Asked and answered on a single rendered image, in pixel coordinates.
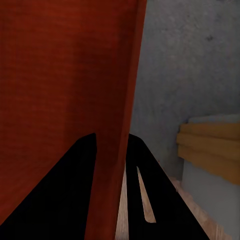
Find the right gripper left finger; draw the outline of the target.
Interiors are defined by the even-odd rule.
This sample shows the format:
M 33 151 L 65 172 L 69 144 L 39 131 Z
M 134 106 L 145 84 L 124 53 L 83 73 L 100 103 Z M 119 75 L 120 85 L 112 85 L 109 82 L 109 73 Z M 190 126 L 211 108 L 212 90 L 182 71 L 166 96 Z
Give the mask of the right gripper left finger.
M 84 240 L 96 134 L 79 138 L 0 225 L 0 240 Z

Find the storage box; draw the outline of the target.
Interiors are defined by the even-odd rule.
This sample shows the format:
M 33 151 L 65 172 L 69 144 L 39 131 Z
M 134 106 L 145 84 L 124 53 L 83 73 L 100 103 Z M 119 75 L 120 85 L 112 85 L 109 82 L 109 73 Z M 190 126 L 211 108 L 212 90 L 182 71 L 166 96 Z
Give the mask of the storage box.
M 0 0 L 0 225 L 96 134 L 84 240 L 115 240 L 147 0 Z

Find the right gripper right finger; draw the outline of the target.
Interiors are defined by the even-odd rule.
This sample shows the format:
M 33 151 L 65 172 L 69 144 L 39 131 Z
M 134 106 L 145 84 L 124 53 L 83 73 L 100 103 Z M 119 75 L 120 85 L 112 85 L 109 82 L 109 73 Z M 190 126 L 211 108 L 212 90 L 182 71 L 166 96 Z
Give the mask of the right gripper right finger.
M 129 240 L 210 240 L 145 142 L 133 134 L 125 161 Z M 156 223 L 145 220 L 139 176 Z

